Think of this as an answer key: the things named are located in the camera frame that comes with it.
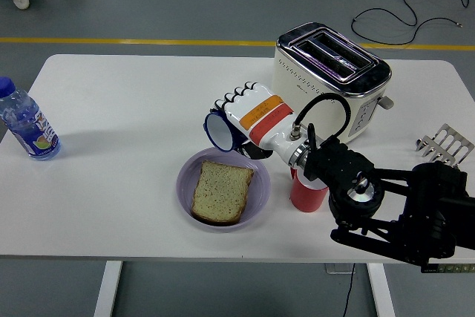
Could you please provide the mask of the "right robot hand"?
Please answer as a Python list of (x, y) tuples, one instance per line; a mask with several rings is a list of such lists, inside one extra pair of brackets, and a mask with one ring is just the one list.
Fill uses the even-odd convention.
[(252, 160), (277, 154), (296, 166), (305, 151), (304, 132), (292, 135), (295, 112), (265, 85), (247, 82), (217, 99), (203, 128), (212, 145), (222, 152), (236, 151)]

